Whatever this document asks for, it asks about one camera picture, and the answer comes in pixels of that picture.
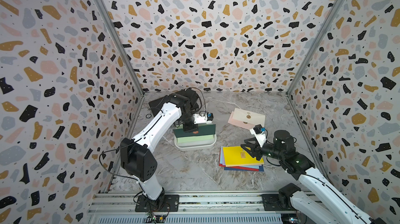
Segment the light green envelope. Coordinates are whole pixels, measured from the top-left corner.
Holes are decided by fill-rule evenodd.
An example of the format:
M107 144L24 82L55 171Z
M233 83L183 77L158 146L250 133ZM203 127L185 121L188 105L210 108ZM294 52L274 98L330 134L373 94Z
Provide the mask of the light green envelope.
M210 145L215 141L215 135L197 135L187 137L175 137L179 146L197 146L197 145Z

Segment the dark green envelope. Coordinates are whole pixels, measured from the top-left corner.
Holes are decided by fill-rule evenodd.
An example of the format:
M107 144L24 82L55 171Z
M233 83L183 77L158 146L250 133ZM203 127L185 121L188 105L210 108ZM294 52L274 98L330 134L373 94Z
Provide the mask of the dark green envelope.
M184 132L183 128L174 129L174 135L176 138L186 138L190 136L205 136L214 135L216 133L216 125L214 124L202 124L198 126L196 131Z

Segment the yellow envelope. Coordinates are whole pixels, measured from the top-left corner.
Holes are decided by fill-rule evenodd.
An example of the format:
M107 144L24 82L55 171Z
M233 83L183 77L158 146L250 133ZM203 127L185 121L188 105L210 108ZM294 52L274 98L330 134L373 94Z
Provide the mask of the yellow envelope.
M240 146L223 147L225 164L227 167L233 166L259 166L263 165L264 159L257 161L251 158Z

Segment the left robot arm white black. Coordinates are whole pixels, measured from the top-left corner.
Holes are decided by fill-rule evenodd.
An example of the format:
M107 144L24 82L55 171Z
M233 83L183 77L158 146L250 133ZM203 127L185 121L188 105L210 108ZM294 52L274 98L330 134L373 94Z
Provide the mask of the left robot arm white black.
M143 194L153 202L162 201L165 190L155 175L157 160L153 152L167 130L177 121L183 125L185 133L198 131L195 119L199 95L192 89L172 93L163 99L151 122L133 138L124 138L120 145L121 167L137 181Z

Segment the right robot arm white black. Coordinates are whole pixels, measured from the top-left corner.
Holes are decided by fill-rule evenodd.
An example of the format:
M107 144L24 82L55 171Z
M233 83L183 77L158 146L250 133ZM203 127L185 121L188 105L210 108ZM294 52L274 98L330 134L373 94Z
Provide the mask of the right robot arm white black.
M251 129L253 138L246 139L241 148L260 161L272 158L296 181L307 187L319 200L316 203L293 183L279 190L277 205L294 209L316 224L383 224L382 218L372 218L348 200L320 172L316 165L295 148L295 138L286 130L274 132L273 142L267 141L267 131L261 125Z

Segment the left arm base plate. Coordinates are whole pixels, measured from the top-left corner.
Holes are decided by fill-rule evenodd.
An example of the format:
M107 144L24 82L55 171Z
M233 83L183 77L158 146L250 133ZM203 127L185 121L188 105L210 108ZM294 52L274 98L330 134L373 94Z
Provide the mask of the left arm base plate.
M179 208L179 195L167 194L157 200L150 200L144 195L140 195L136 201L135 212L177 212Z

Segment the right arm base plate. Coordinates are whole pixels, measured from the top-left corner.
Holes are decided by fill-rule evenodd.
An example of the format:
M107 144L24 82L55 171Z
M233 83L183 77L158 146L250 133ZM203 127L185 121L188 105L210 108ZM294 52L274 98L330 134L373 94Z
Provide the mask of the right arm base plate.
M287 196L281 194L262 194L261 201L264 211L286 211L295 210Z

